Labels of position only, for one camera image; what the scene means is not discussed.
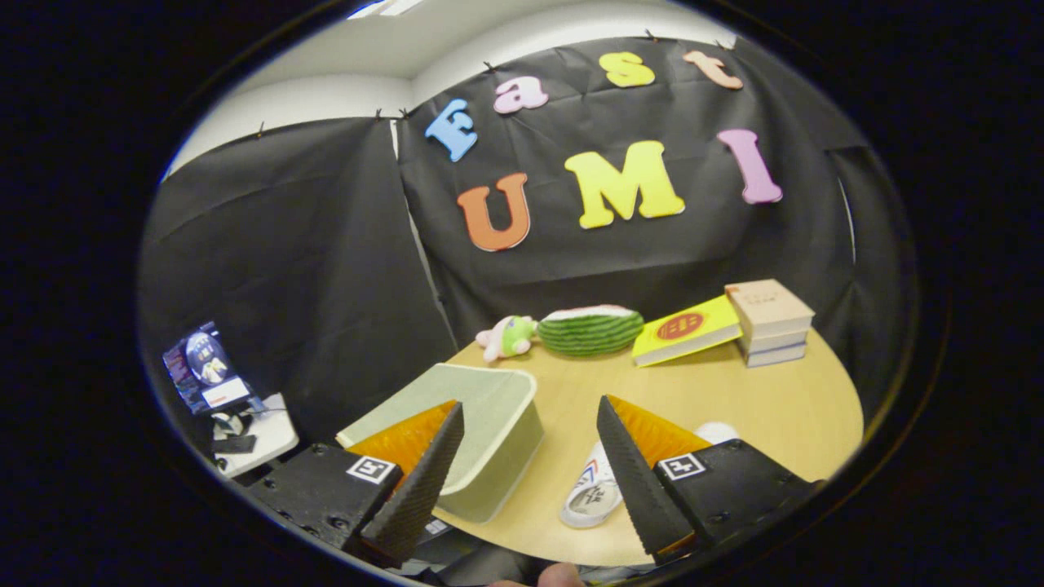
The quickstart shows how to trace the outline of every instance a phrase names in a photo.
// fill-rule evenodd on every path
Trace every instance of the light green tray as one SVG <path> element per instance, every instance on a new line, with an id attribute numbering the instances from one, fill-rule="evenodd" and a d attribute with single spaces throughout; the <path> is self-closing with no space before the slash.
<path id="1" fill-rule="evenodd" d="M 544 437 L 536 392 L 537 381 L 524 371 L 437 363 L 338 432 L 337 442 L 348 448 L 429 407 L 461 402 L 464 439 L 437 506 L 482 523 L 511 495 Z"/>

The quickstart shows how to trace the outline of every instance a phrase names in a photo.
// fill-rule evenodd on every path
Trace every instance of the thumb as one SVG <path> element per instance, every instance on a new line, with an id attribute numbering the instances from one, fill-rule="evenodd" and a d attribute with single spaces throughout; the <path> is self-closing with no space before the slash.
<path id="1" fill-rule="evenodd" d="M 555 563 L 544 569 L 537 587 L 586 587 L 573 563 Z"/>

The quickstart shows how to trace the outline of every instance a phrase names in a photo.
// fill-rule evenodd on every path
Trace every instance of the hand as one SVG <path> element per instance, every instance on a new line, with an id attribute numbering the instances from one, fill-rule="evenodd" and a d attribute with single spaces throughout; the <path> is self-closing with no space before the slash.
<path id="1" fill-rule="evenodd" d="M 497 581 L 490 587 L 525 587 L 521 583 L 514 581 Z M 537 580 L 536 587 L 586 587 L 580 581 L 580 574 L 576 570 L 576 565 L 572 563 L 554 563 L 544 569 Z"/>

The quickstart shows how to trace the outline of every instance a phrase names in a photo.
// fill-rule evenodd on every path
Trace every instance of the pink letter i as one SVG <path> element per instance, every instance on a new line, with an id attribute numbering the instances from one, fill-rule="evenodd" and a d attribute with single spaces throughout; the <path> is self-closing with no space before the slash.
<path id="1" fill-rule="evenodd" d="M 739 172 L 743 175 L 743 201 L 748 204 L 766 204 L 783 198 L 783 190 L 773 183 L 765 161 L 758 152 L 758 136 L 744 128 L 718 133 L 718 140 L 729 145 Z"/>

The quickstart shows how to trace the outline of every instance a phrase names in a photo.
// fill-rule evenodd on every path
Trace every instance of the letter m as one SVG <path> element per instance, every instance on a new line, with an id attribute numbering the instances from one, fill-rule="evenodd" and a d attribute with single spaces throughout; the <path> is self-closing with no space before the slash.
<path id="1" fill-rule="evenodd" d="M 593 229 L 613 222 L 612 205 L 624 220 L 635 214 L 638 192 L 642 204 L 638 212 L 646 218 L 670 216 L 685 210 L 685 202 L 674 193 L 663 165 L 663 143 L 639 141 L 627 147 L 623 170 L 594 151 L 574 155 L 566 160 L 566 169 L 576 174 L 584 202 L 580 226 Z"/>

